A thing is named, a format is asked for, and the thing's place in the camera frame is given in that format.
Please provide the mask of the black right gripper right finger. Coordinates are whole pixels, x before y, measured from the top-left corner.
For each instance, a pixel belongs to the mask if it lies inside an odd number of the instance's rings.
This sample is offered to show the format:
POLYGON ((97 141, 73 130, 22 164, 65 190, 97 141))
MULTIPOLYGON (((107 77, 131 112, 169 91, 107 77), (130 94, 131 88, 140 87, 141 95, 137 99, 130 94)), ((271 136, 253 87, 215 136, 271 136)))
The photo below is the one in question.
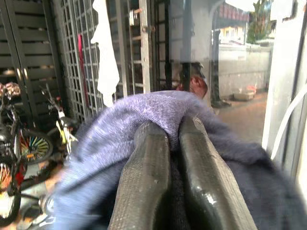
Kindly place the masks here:
POLYGON ((179 142, 191 229, 258 230, 232 171, 198 118, 182 119, 179 142))

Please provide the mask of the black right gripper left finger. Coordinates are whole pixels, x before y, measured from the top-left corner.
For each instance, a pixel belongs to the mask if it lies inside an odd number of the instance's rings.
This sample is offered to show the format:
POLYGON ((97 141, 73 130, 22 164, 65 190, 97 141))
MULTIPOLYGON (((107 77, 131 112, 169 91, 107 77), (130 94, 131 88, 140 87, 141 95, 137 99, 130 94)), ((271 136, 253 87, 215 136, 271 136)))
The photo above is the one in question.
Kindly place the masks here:
POLYGON ((172 181, 167 134, 146 122, 137 129, 134 144, 120 176, 108 230, 167 230, 172 181))

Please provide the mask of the purple-blue knit garment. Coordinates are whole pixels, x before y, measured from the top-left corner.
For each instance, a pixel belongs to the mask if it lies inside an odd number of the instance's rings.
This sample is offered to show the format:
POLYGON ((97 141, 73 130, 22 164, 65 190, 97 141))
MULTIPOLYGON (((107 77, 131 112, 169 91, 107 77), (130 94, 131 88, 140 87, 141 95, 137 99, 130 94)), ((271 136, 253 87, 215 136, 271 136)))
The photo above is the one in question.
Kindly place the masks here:
POLYGON ((258 143, 241 140, 195 94, 136 94, 100 111, 78 129, 68 166, 55 189, 54 230, 106 230, 121 171, 134 151, 134 134, 147 121, 160 126, 179 149, 185 116, 204 124, 231 169, 258 230, 307 230, 307 211, 295 185, 258 143))

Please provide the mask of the black bicycle with yellow parts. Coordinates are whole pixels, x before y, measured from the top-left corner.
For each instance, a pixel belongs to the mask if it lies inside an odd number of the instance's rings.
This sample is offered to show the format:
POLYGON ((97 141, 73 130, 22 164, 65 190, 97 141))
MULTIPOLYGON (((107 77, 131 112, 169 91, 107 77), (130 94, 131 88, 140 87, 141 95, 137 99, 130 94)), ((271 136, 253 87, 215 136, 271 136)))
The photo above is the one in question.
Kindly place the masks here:
POLYGON ((61 147, 65 147, 65 151, 63 152, 63 158, 68 159, 70 157, 72 146, 75 142, 77 142, 77 138, 75 137, 75 133, 79 128, 79 121, 72 119, 65 115, 63 107, 60 105, 61 98, 53 97, 51 94, 51 90, 49 88, 48 83, 46 83, 46 87, 41 88, 41 93, 45 96, 47 100, 48 112, 50 115, 57 112, 57 118, 55 119, 55 128, 51 129, 47 134, 52 136, 55 133, 59 134, 59 138, 61 140, 61 147))

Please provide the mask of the person with dark hair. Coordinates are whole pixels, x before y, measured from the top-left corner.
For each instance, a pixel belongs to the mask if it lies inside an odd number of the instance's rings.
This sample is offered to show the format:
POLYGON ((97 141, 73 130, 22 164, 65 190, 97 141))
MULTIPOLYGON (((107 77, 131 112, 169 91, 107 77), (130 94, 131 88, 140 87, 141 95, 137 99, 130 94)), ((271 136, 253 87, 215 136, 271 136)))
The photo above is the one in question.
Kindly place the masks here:
POLYGON ((198 98, 204 99, 208 91, 208 84, 203 72, 203 65, 193 62, 190 65, 189 92, 194 93, 198 98))

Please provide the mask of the grey metal grille gate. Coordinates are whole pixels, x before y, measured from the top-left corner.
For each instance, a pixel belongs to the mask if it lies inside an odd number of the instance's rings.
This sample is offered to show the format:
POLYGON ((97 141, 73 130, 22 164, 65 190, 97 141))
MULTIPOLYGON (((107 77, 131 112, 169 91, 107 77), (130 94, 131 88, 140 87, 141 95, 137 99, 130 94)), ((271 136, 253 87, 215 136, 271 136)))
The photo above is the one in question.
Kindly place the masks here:
MULTIPOLYGON (((68 113, 80 121, 104 108, 97 89, 99 48, 91 39, 98 25, 94 0, 52 0, 68 113)), ((153 92, 151 0, 106 0, 119 72, 113 101, 153 92)))

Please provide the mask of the black children's bicycle colourful spokes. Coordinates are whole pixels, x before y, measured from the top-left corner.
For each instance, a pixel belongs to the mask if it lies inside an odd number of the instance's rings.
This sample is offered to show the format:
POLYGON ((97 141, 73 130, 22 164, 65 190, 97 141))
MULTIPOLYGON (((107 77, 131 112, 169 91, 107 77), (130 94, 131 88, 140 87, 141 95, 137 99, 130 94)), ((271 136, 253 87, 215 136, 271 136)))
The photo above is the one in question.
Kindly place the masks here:
POLYGON ((22 194, 51 176, 57 163, 51 159, 53 143, 48 135, 23 125, 2 88, 0 102, 0 228, 18 216, 22 194))

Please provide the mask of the white hanging cloth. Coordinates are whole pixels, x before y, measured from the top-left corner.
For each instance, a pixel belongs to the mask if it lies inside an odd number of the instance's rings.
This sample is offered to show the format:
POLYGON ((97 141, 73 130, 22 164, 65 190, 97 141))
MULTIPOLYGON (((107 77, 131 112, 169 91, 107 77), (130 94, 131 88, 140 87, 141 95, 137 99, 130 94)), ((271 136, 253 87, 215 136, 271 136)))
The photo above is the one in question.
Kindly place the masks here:
POLYGON ((102 93, 104 105, 112 107, 112 95, 116 92, 116 86, 119 83, 119 72, 112 44, 106 0, 94 0, 93 9, 98 13, 98 25, 91 39, 91 43, 97 43, 99 48, 97 89, 102 93))

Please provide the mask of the black metal grille door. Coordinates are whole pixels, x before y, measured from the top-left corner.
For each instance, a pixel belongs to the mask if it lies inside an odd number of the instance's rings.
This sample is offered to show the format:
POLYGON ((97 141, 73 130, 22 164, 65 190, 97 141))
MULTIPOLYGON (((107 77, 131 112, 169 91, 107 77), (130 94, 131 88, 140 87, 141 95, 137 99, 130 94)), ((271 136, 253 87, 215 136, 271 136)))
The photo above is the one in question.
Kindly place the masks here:
POLYGON ((170 0, 151 0, 153 23, 153 76, 156 91, 172 88, 172 67, 170 61, 169 37, 170 0))

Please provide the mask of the black slatted folding door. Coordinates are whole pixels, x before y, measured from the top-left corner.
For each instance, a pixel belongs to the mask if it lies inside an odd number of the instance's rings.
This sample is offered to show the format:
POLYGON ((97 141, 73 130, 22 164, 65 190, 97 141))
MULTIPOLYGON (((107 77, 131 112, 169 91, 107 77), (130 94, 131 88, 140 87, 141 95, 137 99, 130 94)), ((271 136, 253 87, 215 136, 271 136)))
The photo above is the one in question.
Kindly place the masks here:
POLYGON ((53 96, 66 99, 50 0, 0 0, 0 75, 5 68, 14 71, 27 124, 55 127, 56 115, 41 93, 49 86, 53 96))

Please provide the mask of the green tree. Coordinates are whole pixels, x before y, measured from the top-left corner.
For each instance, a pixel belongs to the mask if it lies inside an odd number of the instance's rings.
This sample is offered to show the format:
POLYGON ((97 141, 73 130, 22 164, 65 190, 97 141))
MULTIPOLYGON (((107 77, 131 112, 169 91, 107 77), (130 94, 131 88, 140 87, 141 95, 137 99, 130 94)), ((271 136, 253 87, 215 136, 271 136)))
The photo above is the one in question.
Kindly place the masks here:
POLYGON ((272 32, 271 7, 274 0, 257 0, 253 3, 253 11, 249 13, 246 42, 256 44, 257 41, 269 38, 272 32))

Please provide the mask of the white boundary wall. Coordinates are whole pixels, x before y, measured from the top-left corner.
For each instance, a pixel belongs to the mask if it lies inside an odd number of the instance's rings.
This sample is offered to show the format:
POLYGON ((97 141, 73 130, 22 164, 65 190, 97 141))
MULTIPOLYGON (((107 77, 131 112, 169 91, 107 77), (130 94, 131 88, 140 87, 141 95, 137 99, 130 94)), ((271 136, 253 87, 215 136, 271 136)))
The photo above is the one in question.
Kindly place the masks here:
POLYGON ((219 96, 245 90, 261 91, 270 80, 273 47, 219 45, 219 96))

